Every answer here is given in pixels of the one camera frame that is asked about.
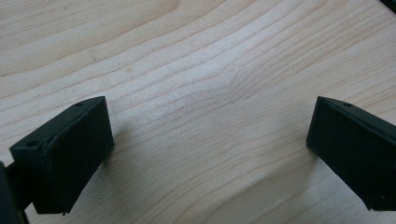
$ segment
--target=black plastic part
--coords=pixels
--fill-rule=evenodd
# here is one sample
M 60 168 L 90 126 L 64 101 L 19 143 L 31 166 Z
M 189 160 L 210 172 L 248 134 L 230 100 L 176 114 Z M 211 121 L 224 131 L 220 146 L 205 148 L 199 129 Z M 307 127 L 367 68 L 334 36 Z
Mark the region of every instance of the black plastic part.
M 26 182 L 26 176 L 24 176 L 15 162 L 12 162 L 7 167 L 7 175 L 9 185 L 14 192 L 14 200 L 16 205 L 24 210 L 31 202 L 30 195 L 32 194 L 30 185 Z
M 113 148 L 106 98 L 70 106 L 10 148 L 38 214 L 69 213 Z
M 368 209 L 396 210 L 396 127 L 364 110 L 319 97 L 307 146 Z
M 0 223 L 29 223 L 23 209 L 18 207 L 14 196 L 15 194 L 8 182 L 6 168 L 0 162 Z
M 394 13 L 396 13 L 396 0 L 381 0 L 381 2 Z

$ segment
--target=wood grain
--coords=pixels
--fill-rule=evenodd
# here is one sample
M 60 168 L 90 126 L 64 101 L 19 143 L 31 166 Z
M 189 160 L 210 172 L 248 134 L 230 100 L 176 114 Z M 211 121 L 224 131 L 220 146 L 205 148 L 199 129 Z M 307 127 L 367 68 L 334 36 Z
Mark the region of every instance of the wood grain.
M 116 148 L 32 223 L 394 223 L 305 147 L 318 95 L 396 124 L 396 17 L 375 0 L 0 2 L 0 161 L 105 95 Z

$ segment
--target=black clamp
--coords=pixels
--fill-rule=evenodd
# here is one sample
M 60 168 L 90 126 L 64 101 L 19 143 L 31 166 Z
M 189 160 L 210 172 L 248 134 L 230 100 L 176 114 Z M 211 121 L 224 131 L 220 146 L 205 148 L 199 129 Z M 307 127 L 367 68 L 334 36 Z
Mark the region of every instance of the black clamp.
M 24 209 L 69 213 L 113 148 L 106 98 L 70 106 L 10 148 L 14 162 L 0 162 L 0 223 L 28 223 Z

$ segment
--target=hole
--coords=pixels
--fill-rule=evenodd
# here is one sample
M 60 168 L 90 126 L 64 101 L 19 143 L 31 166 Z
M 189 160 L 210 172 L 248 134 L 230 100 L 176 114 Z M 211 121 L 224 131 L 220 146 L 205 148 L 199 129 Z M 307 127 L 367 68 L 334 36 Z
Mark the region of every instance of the hole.
M 31 141 L 26 144 L 27 147 L 34 147 L 38 145 L 38 141 Z

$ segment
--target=light wood table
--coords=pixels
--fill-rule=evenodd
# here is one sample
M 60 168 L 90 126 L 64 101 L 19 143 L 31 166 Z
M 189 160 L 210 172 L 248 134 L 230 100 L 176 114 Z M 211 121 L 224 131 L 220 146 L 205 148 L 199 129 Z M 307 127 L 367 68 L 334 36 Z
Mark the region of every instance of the light wood table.
M 396 16 L 376 0 L 5 0 L 0 161 L 107 98 L 116 147 L 32 223 L 395 223 L 305 146 L 317 96 L 396 124 Z

